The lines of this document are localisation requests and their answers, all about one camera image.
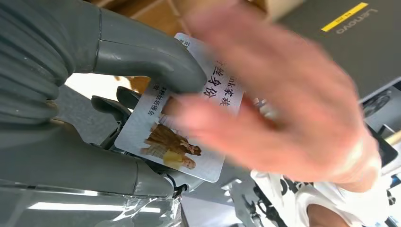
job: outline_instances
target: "card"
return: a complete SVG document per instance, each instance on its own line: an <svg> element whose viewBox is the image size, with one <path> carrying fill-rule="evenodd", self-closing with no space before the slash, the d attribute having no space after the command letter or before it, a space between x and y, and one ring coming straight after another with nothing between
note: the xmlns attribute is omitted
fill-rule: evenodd
<svg viewBox="0 0 401 227"><path fill-rule="evenodd" d="M201 41L181 33L175 37L207 75L201 96L237 114L243 91L237 80L227 74L224 62L214 60ZM216 182L224 156L188 138L175 126L170 114L171 106L179 105L175 96L166 86L152 80L114 145L202 180Z"/></svg>

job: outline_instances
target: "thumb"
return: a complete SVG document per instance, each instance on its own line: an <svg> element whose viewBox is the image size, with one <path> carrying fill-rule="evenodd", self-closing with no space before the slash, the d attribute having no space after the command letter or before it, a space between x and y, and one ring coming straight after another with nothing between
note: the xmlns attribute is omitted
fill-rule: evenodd
<svg viewBox="0 0 401 227"><path fill-rule="evenodd" d="M238 117L226 108L197 96L183 96L177 126L191 138L249 167L274 171L283 160L280 136L251 111Z"/></svg>

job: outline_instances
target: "white shirt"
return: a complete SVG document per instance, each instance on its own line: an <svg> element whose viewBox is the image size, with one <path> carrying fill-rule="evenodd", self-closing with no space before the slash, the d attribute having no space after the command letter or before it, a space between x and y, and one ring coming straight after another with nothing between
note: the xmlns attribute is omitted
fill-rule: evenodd
<svg viewBox="0 0 401 227"><path fill-rule="evenodd" d="M367 192L349 192L330 182L292 182L279 174L251 172L288 227L308 227L307 207L317 204L340 215L350 227L375 226L389 215L386 184L381 180Z"/></svg>

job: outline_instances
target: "lenovo logo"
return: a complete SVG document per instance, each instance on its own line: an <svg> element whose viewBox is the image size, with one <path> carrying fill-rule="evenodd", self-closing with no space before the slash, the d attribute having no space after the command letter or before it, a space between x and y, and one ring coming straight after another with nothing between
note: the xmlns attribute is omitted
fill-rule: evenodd
<svg viewBox="0 0 401 227"><path fill-rule="evenodd" d="M363 13L362 15L360 15L359 17L353 19L351 22L349 22L347 25L345 25L344 27L338 29L336 31L337 34L342 34L346 31L348 31L349 29L351 29L353 26L357 25L358 23L362 22L365 18L370 16L370 12L374 12L377 13L379 12L376 9L369 9L368 11L366 11L365 13Z"/></svg>

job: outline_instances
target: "gray robotic arm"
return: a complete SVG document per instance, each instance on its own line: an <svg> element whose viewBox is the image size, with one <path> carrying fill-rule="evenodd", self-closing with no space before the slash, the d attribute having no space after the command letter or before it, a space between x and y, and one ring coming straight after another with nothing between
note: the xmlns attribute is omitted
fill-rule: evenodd
<svg viewBox="0 0 401 227"><path fill-rule="evenodd" d="M198 92L204 72L179 41L80 0L0 0L0 179L166 197L142 160L82 141L51 101L74 72L145 75Z"/></svg>

